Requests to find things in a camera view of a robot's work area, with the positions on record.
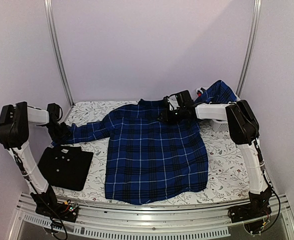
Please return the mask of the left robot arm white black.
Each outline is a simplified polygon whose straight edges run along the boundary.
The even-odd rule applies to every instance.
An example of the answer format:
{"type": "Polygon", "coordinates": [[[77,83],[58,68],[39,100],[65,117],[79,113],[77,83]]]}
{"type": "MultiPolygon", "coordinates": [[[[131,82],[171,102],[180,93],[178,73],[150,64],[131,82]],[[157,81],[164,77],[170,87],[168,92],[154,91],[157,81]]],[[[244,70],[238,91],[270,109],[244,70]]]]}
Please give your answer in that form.
{"type": "Polygon", "coordinates": [[[5,105],[0,113],[0,144],[8,151],[26,181],[30,194],[43,200],[42,209],[50,216],[61,213],[61,205],[52,186],[40,172],[29,143],[29,125],[46,127],[54,145],[63,144],[70,136],[68,126],[62,119],[62,108],[56,103],[47,109],[29,106],[22,101],[16,105],[5,105]]]}

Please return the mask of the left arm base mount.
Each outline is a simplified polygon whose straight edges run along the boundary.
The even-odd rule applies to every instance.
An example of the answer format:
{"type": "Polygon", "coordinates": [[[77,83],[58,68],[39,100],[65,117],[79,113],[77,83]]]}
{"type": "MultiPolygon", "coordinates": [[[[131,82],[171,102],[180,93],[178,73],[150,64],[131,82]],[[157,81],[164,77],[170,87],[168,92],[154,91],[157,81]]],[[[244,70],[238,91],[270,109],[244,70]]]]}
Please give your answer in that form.
{"type": "Polygon", "coordinates": [[[44,203],[40,199],[36,201],[35,212],[39,215],[63,221],[75,223],[79,213],[79,205],[71,203],[70,200],[64,202],[44,203]]]}

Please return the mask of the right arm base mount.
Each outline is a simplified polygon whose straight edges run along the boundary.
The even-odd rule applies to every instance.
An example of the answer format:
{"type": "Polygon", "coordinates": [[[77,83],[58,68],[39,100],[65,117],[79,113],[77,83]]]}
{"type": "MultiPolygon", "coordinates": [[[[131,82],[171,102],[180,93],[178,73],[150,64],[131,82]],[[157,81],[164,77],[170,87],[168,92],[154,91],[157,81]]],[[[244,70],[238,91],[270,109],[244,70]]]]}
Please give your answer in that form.
{"type": "Polygon", "coordinates": [[[267,225],[270,215],[272,213],[268,201],[263,201],[262,204],[258,200],[253,202],[234,205],[228,209],[227,216],[231,219],[232,223],[244,222],[244,229],[251,235],[261,234],[267,225]]]}

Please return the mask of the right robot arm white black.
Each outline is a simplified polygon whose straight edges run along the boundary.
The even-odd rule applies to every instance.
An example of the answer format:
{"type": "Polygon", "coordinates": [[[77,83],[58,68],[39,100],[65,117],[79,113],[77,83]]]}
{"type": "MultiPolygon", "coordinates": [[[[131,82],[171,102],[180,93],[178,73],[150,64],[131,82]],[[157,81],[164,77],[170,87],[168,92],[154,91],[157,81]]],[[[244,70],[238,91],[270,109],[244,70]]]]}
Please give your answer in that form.
{"type": "Polygon", "coordinates": [[[188,90],[163,98],[165,110],[158,120],[176,124],[184,119],[227,122],[231,140],[239,147],[249,177],[249,199],[245,213],[256,218],[265,210],[272,188],[265,179],[265,161],[259,140],[259,124],[246,100],[228,103],[194,103],[188,90]]]}

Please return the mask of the blue plaid long sleeve shirt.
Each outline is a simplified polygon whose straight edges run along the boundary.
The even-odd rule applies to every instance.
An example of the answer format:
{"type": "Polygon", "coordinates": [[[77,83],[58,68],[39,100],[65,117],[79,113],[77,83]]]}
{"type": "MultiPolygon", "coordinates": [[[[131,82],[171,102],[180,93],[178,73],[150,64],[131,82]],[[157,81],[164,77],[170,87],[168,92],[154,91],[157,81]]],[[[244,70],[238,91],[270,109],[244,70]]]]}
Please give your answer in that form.
{"type": "Polygon", "coordinates": [[[132,205],[150,204],[208,183],[208,154],[197,119],[159,120],[162,100],[140,100],[112,110],[102,120],[68,127],[53,141],[67,145],[108,139],[104,196],[132,205]]]}

